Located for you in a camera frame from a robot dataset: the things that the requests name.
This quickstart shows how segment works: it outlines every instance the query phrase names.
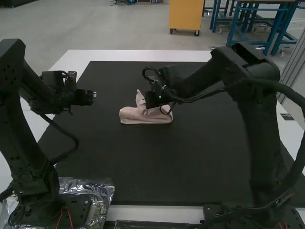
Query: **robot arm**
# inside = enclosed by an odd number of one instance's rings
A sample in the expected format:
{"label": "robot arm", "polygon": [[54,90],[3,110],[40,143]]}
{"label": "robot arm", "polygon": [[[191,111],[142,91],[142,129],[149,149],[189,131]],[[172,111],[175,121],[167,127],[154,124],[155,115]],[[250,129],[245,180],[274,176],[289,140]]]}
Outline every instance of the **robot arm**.
{"label": "robot arm", "polygon": [[[20,95],[32,111],[47,119],[46,114],[60,114],[72,105],[92,105],[96,93],[76,88],[76,72],[43,72],[38,77],[24,54],[21,40],[0,42],[0,151],[9,164],[10,189],[18,195],[20,205],[40,203],[41,209],[48,206],[47,214],[52,216],[50,203],[58,198],[58,176],[28,126]],[[57,214],[58,206],[53,207]]]}
{"label": "robot arm", "polygon": [[[280,72],[277,66],[246,43],[219,47],[211,55],[211,60],[187,77],[179,76],[177,66],[155,70],[157,79],[145,74],[150,68],[144,69],[143,76],[151,84],[151,90],[145,94],[146,106],[192,103],[216,93],[228,92],[237,102],[244,121],[254,207],[219,214],[203,227],[249,214],[259,225],[272,227],[281,221],[282,210],[291,196],[289,190],[302,173],[305,162],[305,158],[298,157],[283,179],[286,168],[280,152],[276,93],[286,94],[303,108],[305,99],[278,83]],[[219,81],[223,81],[223,88],[200,94]],[[301,144],[298,155],[304,152],[304,144]]]}

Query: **black rubber mat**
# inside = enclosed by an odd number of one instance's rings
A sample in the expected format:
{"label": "black rubber mat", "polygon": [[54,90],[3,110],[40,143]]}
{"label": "black rubber mat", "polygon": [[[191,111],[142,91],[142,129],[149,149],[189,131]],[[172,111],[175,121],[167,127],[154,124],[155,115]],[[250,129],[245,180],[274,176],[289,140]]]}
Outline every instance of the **black rubber mat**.
{"label": "black rubber mat", "polygon": [[[90,62],[78,87],[97,91],[94,105],[74,107],[73,116],[64,113],[54,119],[81,141],[79,150],[56,166],[59,175],[111,177],[116,185],[113,204],[251,203],[244,126],[228,94],[176,106],[168,125],[120,123],[119,109],[135,106],[137,89],[150,89],[142,68],[168,64]],[[185,73],[200,66],[184,64]],[[39,144],[49,157],[72,146],[52,127]],[[290,166],[293,160],[284,146],[282,153]],[[294,206],[305,207],[304,176],[295,190]]]}

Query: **caster wheel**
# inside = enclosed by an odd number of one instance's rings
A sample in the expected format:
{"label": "caster wheel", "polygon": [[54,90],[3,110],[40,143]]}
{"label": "caster wheel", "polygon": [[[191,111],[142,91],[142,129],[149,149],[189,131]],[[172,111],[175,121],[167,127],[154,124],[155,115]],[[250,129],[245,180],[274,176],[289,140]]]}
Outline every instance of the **caster wheel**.
{"label": "caster wheel", "polygon": [[280,51],[279,57],[283,57],[284,55],[285,55],[285,51],[284,51],[284,49],[282,49],[282,50]]}

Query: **towel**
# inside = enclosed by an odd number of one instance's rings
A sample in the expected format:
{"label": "towel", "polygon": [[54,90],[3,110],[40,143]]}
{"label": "towel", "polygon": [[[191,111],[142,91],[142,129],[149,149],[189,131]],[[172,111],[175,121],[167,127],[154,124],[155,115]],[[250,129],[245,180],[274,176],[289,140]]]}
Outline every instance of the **towel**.
{"label": "towel", "polygon": [[160,107],[147,109],[145,106],[145,98],[138,90],[135,99],[137,107],[124,107],[120,110],[119,116],[123,124],[165,124],[173,120],[173,113],[167,114],[171,107],[163,105]]}

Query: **aluminum foil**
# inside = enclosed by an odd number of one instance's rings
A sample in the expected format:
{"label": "aluminum foil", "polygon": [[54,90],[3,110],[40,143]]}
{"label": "aluminum foil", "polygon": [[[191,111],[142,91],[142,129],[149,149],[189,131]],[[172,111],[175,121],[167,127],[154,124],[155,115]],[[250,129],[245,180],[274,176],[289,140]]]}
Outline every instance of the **aluminum foil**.
{"label": "aluminum foil", "polygon": [[[94,182],[72,177],[60,177],[60,194],[89,195],[92,201],[90,212],[84,227],[79,229],[101,229],[106,221],[108,209],[114,195],[114,185],[110,179]],[[11,229],[8,225],[9,216],[17,207],[16,197],[9,197],[0,204],[0,229]],[[49,229],[53,227],[31,227],[21,225],[20,229]]]}

